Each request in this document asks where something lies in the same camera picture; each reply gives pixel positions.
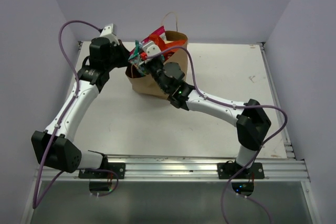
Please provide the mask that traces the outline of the green Fox's candy bag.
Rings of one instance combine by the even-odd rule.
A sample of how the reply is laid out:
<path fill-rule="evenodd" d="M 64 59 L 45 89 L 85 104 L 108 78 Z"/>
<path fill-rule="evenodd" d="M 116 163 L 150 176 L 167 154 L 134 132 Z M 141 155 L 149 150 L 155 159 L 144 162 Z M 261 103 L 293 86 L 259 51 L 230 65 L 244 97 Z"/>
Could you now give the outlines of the green Fox's candy bag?
<path fill-rule="evenodd" d="M 131 65 L 130 72 L 131 78 L 140 78 L 149 74 L 147 69 L 144 66 L 144 59 L 147 57 L 147 54 L 143 50 L 145 41 L 135 41 L 135 48 L 130 53 L 128 62 Z"/>

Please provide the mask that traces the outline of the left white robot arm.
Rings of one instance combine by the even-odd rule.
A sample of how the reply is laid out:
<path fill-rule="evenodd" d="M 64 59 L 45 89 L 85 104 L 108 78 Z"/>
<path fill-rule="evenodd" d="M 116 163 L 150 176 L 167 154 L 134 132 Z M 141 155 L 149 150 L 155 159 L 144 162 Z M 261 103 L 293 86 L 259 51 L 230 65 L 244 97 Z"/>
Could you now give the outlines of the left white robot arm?
<path fill-rule="evenodd" d="M 75 135 L 86 111 L 110 78 L 114 68 L 128 66 L 129 51 L 121 41 L 110 42 L 106 38 L 95 38 L 89 45 L 77 72 L 72 91 L 55 116 L 42 132 L 35 131 L 31 137 L 37 162 L 63 172 L 90 169 L 97 178 L 109 172 L 106 156 L 99 152 L 82 151 L 75 144 Z"/>

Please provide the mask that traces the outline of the pink snack bag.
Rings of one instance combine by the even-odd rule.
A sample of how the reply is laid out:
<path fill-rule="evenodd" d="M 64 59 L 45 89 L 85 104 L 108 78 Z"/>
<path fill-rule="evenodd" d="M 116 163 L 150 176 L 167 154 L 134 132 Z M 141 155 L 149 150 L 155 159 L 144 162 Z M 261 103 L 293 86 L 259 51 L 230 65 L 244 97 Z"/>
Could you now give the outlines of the pink snack bag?
<path fill-rule="evenodd" d="M 157 35 L 159 36 L 161 39 L 166 40 L 166 34 L 165 34 L 165 28 L 164 26 L 160 26 L 158 29 L 156 29 L 154 32 L 152 32 L 151 34 L 149 34 L 146 38 L 144 38 L 141 43 L 145 44 L 150 40 L 150 36 L 152 35 Z"/>

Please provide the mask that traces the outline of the orange red snack bag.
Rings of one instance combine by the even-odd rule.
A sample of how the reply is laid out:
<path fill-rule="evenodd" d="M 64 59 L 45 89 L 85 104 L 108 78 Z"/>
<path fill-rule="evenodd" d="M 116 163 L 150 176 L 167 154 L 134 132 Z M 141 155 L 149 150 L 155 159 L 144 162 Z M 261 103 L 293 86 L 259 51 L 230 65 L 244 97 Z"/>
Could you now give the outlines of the orange red snack bag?
<path fill-rule="evenodd" d="M 173 38 L 172 40 L 169 39 L 168 41 L 166 41 L 156 34 L 151 34 L 149 36 L 149 40 L 153 41 L 159 47 L 160 51 L 164 51 L 175 46 L 183 46 L 187 42 L 187 39 L 176 39 L 176 38 Z M 176 52 L 177 49 L 172 49 L 164 53 L 163 56 L 165 61 L 167 61 Z"/>

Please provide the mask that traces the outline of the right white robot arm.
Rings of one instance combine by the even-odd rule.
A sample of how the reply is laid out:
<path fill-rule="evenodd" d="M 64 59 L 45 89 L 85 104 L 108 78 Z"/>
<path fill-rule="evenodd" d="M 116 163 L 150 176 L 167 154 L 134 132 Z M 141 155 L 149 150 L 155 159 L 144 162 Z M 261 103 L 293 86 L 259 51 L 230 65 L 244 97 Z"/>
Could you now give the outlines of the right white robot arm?
<path fill-rule="evenodd" d="M 184 81 L 185 74 L 175 62 L 164 64 L 160 59 L 154 58 L 143 63 L 142 67 L 174 107 L 205 113 L 234 126 L 240 143 L 234 172 L 240 178 L 246 178 L 252 173 L 253 160 L 271 126 L 269 117 L 258 101 L 228 101 L 207 94 Z"/>

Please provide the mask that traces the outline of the brown paper bag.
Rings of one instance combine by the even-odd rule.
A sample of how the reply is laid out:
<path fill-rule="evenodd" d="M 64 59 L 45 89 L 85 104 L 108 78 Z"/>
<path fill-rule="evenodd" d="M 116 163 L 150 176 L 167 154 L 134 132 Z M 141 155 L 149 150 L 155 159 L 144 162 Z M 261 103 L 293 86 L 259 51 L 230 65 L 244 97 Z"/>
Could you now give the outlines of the brown paper bag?
<path fill-rule="evenodd" d="M 177 15 L 174 30 L 167 30 L 161 20 L 160 26 L 137 40 L 130 52 L 125 75 L 132 89 L 139 94 L 167 99 L 173 88 L 186 79 L 187 44 L 188 37 L 178 31 Z"/>

